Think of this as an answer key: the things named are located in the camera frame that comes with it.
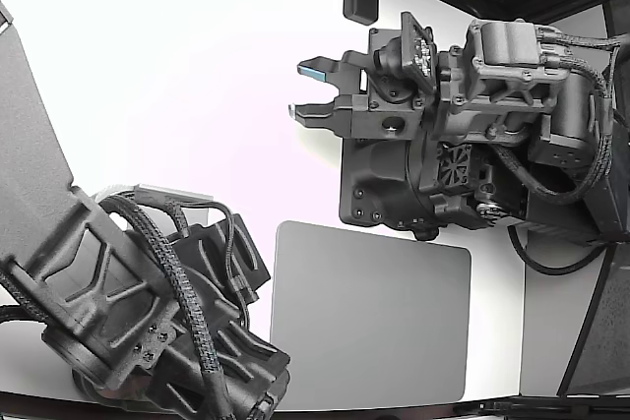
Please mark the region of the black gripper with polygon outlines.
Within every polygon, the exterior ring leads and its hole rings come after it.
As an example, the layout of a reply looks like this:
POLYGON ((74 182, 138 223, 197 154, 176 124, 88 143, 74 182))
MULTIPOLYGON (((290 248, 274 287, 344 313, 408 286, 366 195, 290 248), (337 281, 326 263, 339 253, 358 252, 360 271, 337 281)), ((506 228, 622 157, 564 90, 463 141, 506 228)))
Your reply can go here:
POLYGON ((257 290, 271 279, 263 259, 243 221, 241 215, 234 215, 235 234, 231 254, 231 284, 226 271, 224 247, 227 237, 227 221, 225 219, 211 225, 193 224, 189 227, 189 236, 175 239, 171 236, 173 249, 181 263, 201 273, 212 282, 232 303, 238 302, 234 288, 246 303, 258 300, 257 290))
POLYGON ((328 103, 290 104, 289 116, 308 129, 340 138, 411 140, 437 95, 437 49, 429 28, 402 28, 370 53, 348 50, 334 60, 301 61, 297 72, 334 86, 328 103), (360 88, 360 76, 367 79, 360 88))

